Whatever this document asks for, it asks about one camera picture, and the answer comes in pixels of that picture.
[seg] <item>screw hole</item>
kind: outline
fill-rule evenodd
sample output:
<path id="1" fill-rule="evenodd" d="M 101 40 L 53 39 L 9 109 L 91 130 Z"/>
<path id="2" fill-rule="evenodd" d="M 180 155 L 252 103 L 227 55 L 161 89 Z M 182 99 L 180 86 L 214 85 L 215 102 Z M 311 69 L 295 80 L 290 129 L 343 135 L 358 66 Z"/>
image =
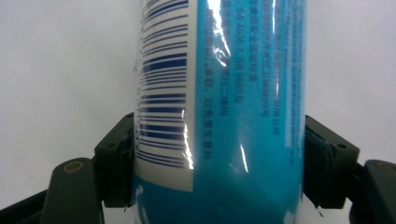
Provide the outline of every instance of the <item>screw hole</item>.
<path id="1" fill-rule="evenodd" d="M 338 144 L 337 146 L 338 146 L 339 148 L 347 148 L 347 146 L 344 145 L 344 144 Z"/>

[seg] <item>black plastic part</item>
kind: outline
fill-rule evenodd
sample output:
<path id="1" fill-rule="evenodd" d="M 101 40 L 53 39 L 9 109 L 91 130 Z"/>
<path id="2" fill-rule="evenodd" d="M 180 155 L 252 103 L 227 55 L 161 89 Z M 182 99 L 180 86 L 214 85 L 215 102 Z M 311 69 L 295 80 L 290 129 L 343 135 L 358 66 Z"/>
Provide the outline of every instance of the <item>black plastic part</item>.
<path id="1" fill-rule="evenodd" d="M 53 170 L 40 223 L 104 223 L 91 160 L 74 159 Z"/>
<path id="2" fill-rule="evenodd" d="M 105 207 L 129 207 L 132 198 L 134 113 L 123 117 L 95 148 Z"/>
<path id="3" fill-rule="evenodd" d="M 367 161 L 361 182 L 375 223 L 396 223 L 396 165 L 386 161 Z"/>
<path id="4" fill-rule="evenodd" d="M 343 208 L 359 149 L 305 117 L 304 194 L 322 208 Z"/>
<path id="5" fill-rule="evenodd" d="M 0 223 L 38 224 L 47 191 L 41 191 L 0 211 Z"/>

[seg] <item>white barcode label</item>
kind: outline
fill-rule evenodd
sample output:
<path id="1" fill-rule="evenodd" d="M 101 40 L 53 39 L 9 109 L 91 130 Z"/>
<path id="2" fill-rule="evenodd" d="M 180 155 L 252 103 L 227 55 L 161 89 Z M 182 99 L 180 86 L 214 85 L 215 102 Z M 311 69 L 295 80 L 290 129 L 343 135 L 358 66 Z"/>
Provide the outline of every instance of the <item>white barcode label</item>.
<path id="1" fill-rule="evenodd" d="M 141 23 L 134 172 L 192 191 L 196 3 L 146 0 Z"/>

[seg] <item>blue cylindrical container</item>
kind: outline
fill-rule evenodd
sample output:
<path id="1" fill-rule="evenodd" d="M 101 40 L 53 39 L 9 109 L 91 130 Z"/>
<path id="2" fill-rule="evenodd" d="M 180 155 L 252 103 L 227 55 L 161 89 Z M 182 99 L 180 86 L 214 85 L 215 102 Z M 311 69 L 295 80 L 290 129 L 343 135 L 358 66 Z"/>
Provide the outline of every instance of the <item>blue cylindrical container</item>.
<path id="1" fill-rule="evenodd" d="M 294 223 L 304 0 L 145 0 L 133 204 L 141 223 Z"/>

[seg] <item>white wall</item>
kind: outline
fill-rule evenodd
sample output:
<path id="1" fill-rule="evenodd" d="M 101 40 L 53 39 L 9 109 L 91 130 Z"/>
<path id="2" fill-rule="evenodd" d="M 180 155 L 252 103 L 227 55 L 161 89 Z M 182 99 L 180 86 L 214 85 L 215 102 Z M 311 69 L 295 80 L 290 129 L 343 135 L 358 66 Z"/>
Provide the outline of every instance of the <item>white wall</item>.
<path id="1" fill-rule="evenodd" d="M 0 0 L 0 209 L 134 110 L 138 1 Z M 396 2 L 308 1 L 306 112 L 396 162 Z M 305 200 L 302 223 L 348 223 Z M 106 210 L 107 223 L 129 213 Z"/>

